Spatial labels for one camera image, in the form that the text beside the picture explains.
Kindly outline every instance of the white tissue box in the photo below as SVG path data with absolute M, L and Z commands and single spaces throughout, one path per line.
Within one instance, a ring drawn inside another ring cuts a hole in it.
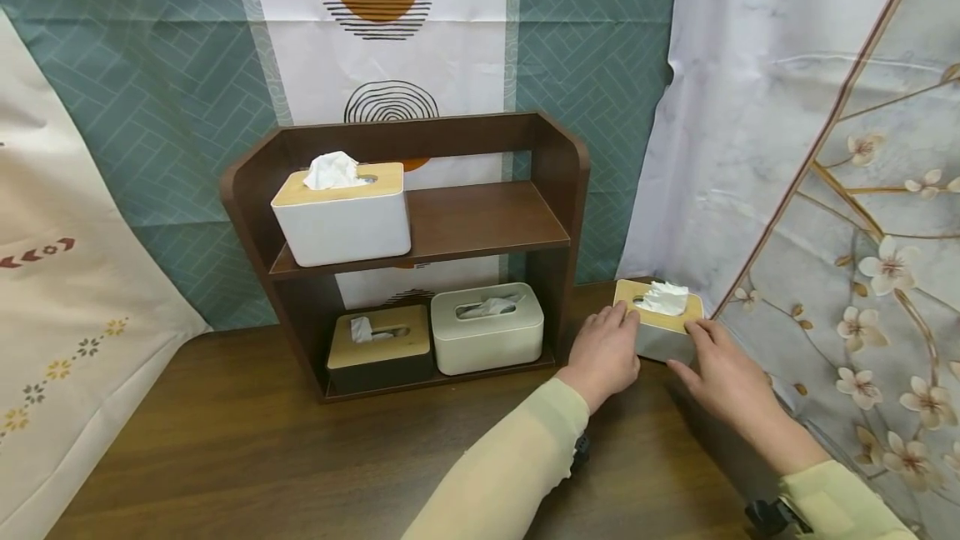
M 619 280 L 613 304 L 621 300 L 627 302 L 627 308 L 640 313 L 640 328 L 637 330 L 637 355 L 665 362 L 673 358 L 684 364 L 693 363 L 697 356 L 693 340 L 683 329 L 683 322 L 703 318 L 703 301 L 696 294 L 687 296 L 687 310 L 676 317 L 643 310 L 634 304 L 634 300 L 649 293 L 649 283 Z
M 396 257 L 410 252 L 403 164 L 357 167 L 362 186 L 310 190 L 308 172 L 290 174 L 270 203 L 298 266 Z
M 458 316 L 488 298 L 518 296 L 516 311 L 474 319 Z M 543 350 L 543 310 L 526 283 L 444 292 L 430 302 L 437 368 L 448 376 L 530 363 Z

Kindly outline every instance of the wooden shelf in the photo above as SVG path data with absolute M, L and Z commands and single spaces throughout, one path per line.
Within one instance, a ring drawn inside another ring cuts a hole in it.
M 290 173 L 308 168 L 317 155 L 337 150 L 362 163 L 523 151 L 530 154 L 530 179 L 407 191 L 409 253 L 299 267 L 271 201 Z M 566 364 L 573 342 L 567 321 L 589 168 L 587 148 L 550 117 L 502 112 L 280 128 L 227 168 L 220 193 L 292 352 L 317 399 L 327 402 Z M 337 318 L 347 309 L 335 274 L 507 253 L 526 254 L 520 279 L 529 283 L 543 310 L 541 358 L 455 377 L 436 371 L 428 380 L 405 386 L 337 393 L 327 359 Z
M 551 352 L 548 345 L 544 344 L 543 355 L 541 355 L 541 357 L 535 362 L 512 365 L 510 367 L 500 367 L 499 369 L 474 371 L 473 373 L 465 373 L 459 376 L 444 376 L 440 371 L 437 370 L 434 372 L 433 377 L 430 377 L 429 380 L 424 380 L 423 382 L 409 383 L 405 384 L 405 386 L 380 388 L 378 390 L 366 390 L 364 392 L 354 392 L 349 394 L 337 393 L 336 388 L 333 387 L 333 382 L 330 382 L 327 385 L 326 394 L 328 402 L 346 401 L 354 398 L 363 398 L 366 396 L 377 396 L 378 394 L 396 393 L 399 390 L 430 388 L 434 386 L 443 386 L 443 384 L 447 383 L 469 382 L 470 380 L 479 380 L 479 378 L 490 378 L 491 376 L 505 375 L 508 373 L 520 373 L 523 371 L 535 371 L 537 369 L 549 369 L 555 368 L 556 366 L 557 363 L 553 356 L 553 352 Z
M 283 245 L 270 275 L 284 280 L 509 252 L 564 248 L 570 237 L 532 182 L 407 192 L 412 249 L 399 257 L 299 267 Z

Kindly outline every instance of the wooden lid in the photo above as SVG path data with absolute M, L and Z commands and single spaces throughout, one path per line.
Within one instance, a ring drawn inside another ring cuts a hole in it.
M 640 298 L 653 289 L 649 283 L 632 282 L 630 280 L 618 280 L 617 292 L 613 294 L 613 304 L 621 300 L 627 301 L 627 308 L 640 313 L 640 321 L 643 325 L 652 325 L 664 330 L 670 330 L 676 333 L 687 333 L 683 329 L 684 321 L 691 321 L 703 318 L 703 301 L 696 294 L 691 293 L 687 296 L 687 311 L 676 317 L 664 315 L 658 312 L 649 312 L 633 304 L 633 300 Z
M 357 175 L 360 178 L 375 178 L 370 184 L 362 186 L 310 190 L 303 184 L 306 174 L 308 172 L 291 173 L 270 204 L 274 207 L 289 207 L 350 198 L 390 197 L 392 194 L 403 192 L 403 163 L 401 162 L 358 165 Z
M 350 320 L 368 318 L 373 332 L 407 327 L 404 337 L 354 342 L 350 336 Z M 327 369 L 352 368 L 354 365 L 414 357 L 430 351 L 430 331 L 426 305 L 382 308 L 379 311 L 355 312 L 337 318 L 333 344 L 327 358 Z

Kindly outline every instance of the tissue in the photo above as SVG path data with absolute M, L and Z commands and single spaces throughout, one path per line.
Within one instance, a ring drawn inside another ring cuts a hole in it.
M 510 313 L 517 311 L 517 303 L 523 296 L 519 294 L 509 294 L 507 296 L 488 298 L 480 302 L 479 305 L 457 308 L 458 319 L 476 319 L 485 318 L 488 315 L 499 315 L 501 313 Z
M 355 343 L 371 343 L 373 340 L 393 338 L 390 332 L 373 333 L 370 317 L 355 317 L 350 319 L 350 338 Z
M 310 163 L 310 170 L 303 185 L 310 190 L 350 188 L 362 186 L 366 181 L 358 177 L 358 162 L 350 159 L 343 150 L 320 155 Z
M 670 315 L 672 318 L 687 311 L 687 297 L 690 295 L 690 290 L 686 286 L 651 282 L 650 287 L 650 292 L 634 303 L 644 311 Z

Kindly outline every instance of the beige fabric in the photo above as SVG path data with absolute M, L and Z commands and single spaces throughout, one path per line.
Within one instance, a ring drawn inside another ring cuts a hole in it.
M 463 454 L 403 540 L 519 540 L 539 503 L 570 477 L 589 409 L 550 380 Z
M 823 540 L 916 540 L 880 497 L 838 462 L 814 465 L 779 483 L 783 501 Z
M 539 503 L 570 475 L 588 408 L 550 380 L 463 454 L 403 540 L 523 538 Z M 784 502 L 821 540 L 916 540 L 883 501 L 837 462 L 781 481 Z
M 0 538 L 30 540 L 208 327 L 120 217 L 3 11 L 0 54 Z

